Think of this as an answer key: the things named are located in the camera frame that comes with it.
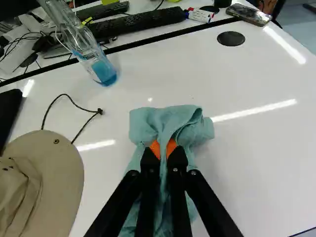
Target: orange object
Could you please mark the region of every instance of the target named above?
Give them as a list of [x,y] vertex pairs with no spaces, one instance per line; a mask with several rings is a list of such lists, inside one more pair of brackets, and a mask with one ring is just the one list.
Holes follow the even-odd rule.
[[173,150],[176,149],[176,147],[177,147],[176,141],[171,138],[167,144],[167,149],[166,149],[167,159],[169,158],[169,155],[173,152]]
[[[173,152],[173,150],[176,149],[176,147],[177,147],[176,141],[171,138],[166,147],[167,159],[169,155]],[[155,156],[160,160],[160,144],[158,143],[158,141],[154,140],[154,142],[150,145],[149,148],[152,150]]]
[[157,140],[154,140],[154,142],[149,147],[152,152],[155,154],[155,156],[160,160],[160,144]]

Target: light blue towel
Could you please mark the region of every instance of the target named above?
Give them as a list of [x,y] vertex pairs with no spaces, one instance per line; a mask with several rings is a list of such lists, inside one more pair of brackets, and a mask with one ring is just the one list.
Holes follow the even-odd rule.
[[[214,138],[212,120],[203,118],[200,107],[182,105],[164,109],[146,107],[132,110],[129,123],[129,139],[137,148],[127,171],[132,169],[140,171],[140,160],[145,147],[150,146],[154,140],[160,144],[160,196],[157,200],[155,215],[155,237],[172,237],[170,197],[166,188],[166,145],[171,137],[174,138],[177,144],[185,149],[189,161],[188,170],[197,168],[191,147]],[[139,204],[140,199],[134,203],[121,230],[120,237],[134,236]],[[197,210],[188,196],[187,204],[190,219],[193,221]]]

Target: white table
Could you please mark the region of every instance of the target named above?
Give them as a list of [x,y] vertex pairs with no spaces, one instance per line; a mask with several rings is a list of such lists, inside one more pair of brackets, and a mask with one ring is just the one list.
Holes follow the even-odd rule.
[[[254,7],[253,5],[248,3],[246,0],[233,0],[232,3],[237,3],[237,2],[244,4],[244,5],[247,5],[247,6],[250,6],[250,7]],[[136,13],[140,13],[140,12],[151,11],[151,10],[155,9],[159,3],[160,3],[160,0],[157,0],[157,1],[131,0],[128,13],[129,14],[136,14]],[[80,10],[80,9],[89,8],[89,7],[98,5],[98,4],[101,4],[101,1],[96,1],[93,3],[87,4],[87,5],[81,6],[81,7],[77,7],[75,9]],[[187,9],[189,7],[200,8],[201,6],[205,6],[205,5],[213,5],[213,0],[181,0],[180,2],[168,2],[166,0],[160,6],[160,9],[167,8],[167,7],[173,7],[173,6],[180,6],[182,9]],[[226,11],[225,8],[220,9],[220,12],[215,15],[215,17],[212,19],[212,21],[219,21],[219,20],[231,18],[231,16],[227,15],[225,13],[225,11]],[[119,14],[119,15],[115,15],[112,17],[99,19],[99,20],[96,20],[95,22],[100,22],[100,21],[111,19],[111,18],[117,18],[117,17],[123,17],[123,16],[125,16],[125,15]],[[171,24],[171,25],[167,25],[167,26],[147,29],[144,31],[136,32],[136,33],[129,33],[129,34],[118,36],[118,39],[110,44],[107,44],[107,47],[113,48],[113,47],[117,47],[117,46],[125,45],[128,43],[148,39],[148,38],[155,37],[155,36],[160,36],[160,35],[171,33],[171,32],[176,32],[179,30],[187,29],[187,28],[202,25],[202,24],[204,24],[204,23],[187,19],[187,20],[180,22],[180,23],[177,23],[177,24]],[[69,56],[66,55],[66,56],[61,56],[61,57],[57,57],[57,58],[44,59],[42,57],[42,55],[39,54],[38,63],[41,67],[46,67],[46,66],[53,65],[53,64],[56,64],[56,63],[59,63],[62,61],[66,61],[68,58],[69,58]],[[27,72],[37,70],[38,68],[39,67],[37,66],[37,64],[33,63],[28,67]],[[3,74],[0,72],[0,78],[10,79],[10,78],[16,77],[18,75],[22,75],[24,73],[24,71],[25,71],[25,68],[18,68],[15,72],[13,72],[10,75],[6,75],[6,74]]]
[[[237,31],[246,41],[220,45]],[[148,60],[148,55],[155,55]],[[11,140],[40,128],[50,102],[68,93],[101,107],[76,140],[85,181],[71,237],[83,236],[130,161],[129,111],[195,104],[212,117],[215,139],[196,148],[196,162],[245,237],[285,237],[315,226],[316,57],[273,23],[235,22],[110,55],[120,76],[101,87],[74,64],[0,87],[27,96]],[[91,114],[62,99],[45,129],[72,139]],[[206,237],[200,219],[196,237]]]

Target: black cylindrical object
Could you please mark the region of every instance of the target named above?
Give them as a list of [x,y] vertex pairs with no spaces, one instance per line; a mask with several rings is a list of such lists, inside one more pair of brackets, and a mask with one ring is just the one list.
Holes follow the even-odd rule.
[[214,7],[224,8],[232,5],[232,0],[214,0]]

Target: smartphone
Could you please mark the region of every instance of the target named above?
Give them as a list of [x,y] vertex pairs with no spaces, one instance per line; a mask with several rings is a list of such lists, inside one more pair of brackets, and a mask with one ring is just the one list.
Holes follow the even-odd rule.
[[272,19],[272,16],[260,10],[250,8],[240,3],[235,3],[228,7],[226,13],[256,26],[264,26]]

